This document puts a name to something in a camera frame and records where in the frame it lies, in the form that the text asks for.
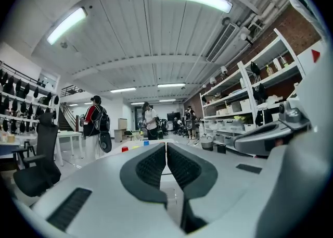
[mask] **white ceiling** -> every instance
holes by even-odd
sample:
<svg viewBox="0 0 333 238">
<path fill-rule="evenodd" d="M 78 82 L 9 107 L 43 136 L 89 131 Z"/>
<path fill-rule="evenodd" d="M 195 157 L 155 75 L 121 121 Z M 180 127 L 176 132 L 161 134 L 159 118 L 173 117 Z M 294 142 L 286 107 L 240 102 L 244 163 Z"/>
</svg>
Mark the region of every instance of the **white ceiling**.
<svg viewBox="0 0 333 238">
<path fill-rule="evenodd" d="M 87 91 L 108 97 L 109 90 L 135 86 L 137 91 L 122 94 L 129 101 L 180 100 L 221 65 L 205 61 L 222 30 L 221 18 L 243 22 L 269 3 L 230 1 L 231 12 L 223 14 L 182 0 L 20 0 L 8 22 L 8 42 Z M 88 16 L 49 45 L 50 31 L 78 7 L 84 7 Z M 23 11 L 22 22 L 18 13 Z M 60 42 L 68 47 L 62 48 Z M 186 82 L 185 89 L 157 88 L 159 83 L 176 82 Z"/>
</svg>

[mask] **brick wall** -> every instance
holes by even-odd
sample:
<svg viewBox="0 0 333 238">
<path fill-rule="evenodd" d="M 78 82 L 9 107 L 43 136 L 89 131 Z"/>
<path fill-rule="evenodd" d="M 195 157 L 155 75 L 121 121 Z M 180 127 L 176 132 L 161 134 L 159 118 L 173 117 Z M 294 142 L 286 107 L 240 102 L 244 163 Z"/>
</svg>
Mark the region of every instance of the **brick wall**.
<svg viewBox="0 0 333 238">
<path fill-rule="evenodd" d="M 248 48 L 243 54 L 241 54 L 234 62 L 229 64 L 228 74 L 233 74 L 237 69 L 237 63 L 242 61 L 243 64 L 250 61 L 254 56 L 256 56 L 260 51 L 262 51 L 266 46 L 269 45 L 276 38 L 276 33 L 274 29 L 277 28 L 279 32 L 285 37 L 285 39 L 290 44 L 291 48 L 294 50 L 296 55 L 299 55 L 305 49 L 316 43 L 321 39 L 319 34 L 315 31 L 312 25 L 301 15 L 299 14 L 291 5 L 289 5 L 286 10 L 265 30 L 265 32 L 253 43 L 253 46 Z M 287 60 L 291 60 L 289 54 L 286 56 Z M 262 79 L 267 75 L 262 72 Z M 220 76 L 216 78 L 218 82 L 221 81 Z M 293 84 L 301 80 L 300 75 L 295 75 L 284 82 L 276 84 L 267 89 L 269 95 L 276 94 L 277 96 L 283 96 L 284 98 L 293 91 Z M 211 88 L 211 85 L 208 84 L 206 91 Z M 225 91 L 225 94 L 239 89 L 240 86 L 236 85 L 228 91 Z M 188 100 L 184 107 L 191 105 L 196 111 L 199 117 L 202 117 L 201 109 L 201 100 L 199 93 Z"/>
</svg>

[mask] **black backpack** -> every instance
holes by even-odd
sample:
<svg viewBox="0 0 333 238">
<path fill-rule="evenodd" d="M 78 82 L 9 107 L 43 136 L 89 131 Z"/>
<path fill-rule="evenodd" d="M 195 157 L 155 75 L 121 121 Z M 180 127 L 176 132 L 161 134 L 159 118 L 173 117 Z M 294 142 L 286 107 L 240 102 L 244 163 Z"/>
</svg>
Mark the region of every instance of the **black backpack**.
<svg viewBox="0 0 333 238">
<path fill-rule="evenodd" d="M 94 128 L 97 131 L 109 131 L 110 130 L 110 118 L 108 114 L 106 114 L 105 108 L 101 111 L 98 106 L 95 106 L 96 109 L 98 110 L 98 115 L 96 117 L 96 120 L 94 122 Z"/>
</svg>

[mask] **staircase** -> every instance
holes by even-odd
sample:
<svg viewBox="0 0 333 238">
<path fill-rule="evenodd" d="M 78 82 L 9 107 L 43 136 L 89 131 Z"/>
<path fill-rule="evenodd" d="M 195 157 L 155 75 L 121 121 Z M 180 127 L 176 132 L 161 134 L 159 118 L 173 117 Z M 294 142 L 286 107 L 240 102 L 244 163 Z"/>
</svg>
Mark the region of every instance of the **staircase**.
<svg viewBox="0 0 333 238">
<path fill-rule="evenodd" d="M 60 104 L 59 130 L 76 131 L 76 119 L 65 103 Z"/>
<path fill-rule="evenodd" d="M 72 127 L 68 124 L 61 109 L 59 110 L 59 130 L 60 131 L 73 131 Z"/>
</svg>

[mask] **black cap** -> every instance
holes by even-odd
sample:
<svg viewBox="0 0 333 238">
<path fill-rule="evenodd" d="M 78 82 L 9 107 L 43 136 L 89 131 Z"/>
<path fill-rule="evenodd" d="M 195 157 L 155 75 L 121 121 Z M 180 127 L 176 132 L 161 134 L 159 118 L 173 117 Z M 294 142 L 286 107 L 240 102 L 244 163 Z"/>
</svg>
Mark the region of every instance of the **black cap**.
<svg viewBox="0 0 333 238">
<path fill-rule="evenodd" d="M 93 98 L 90 99 L 91 101 L 95 101 L 98 105 L 101 103 L 101 99 L 99 95 L 95 95 Z"/>
</svg>

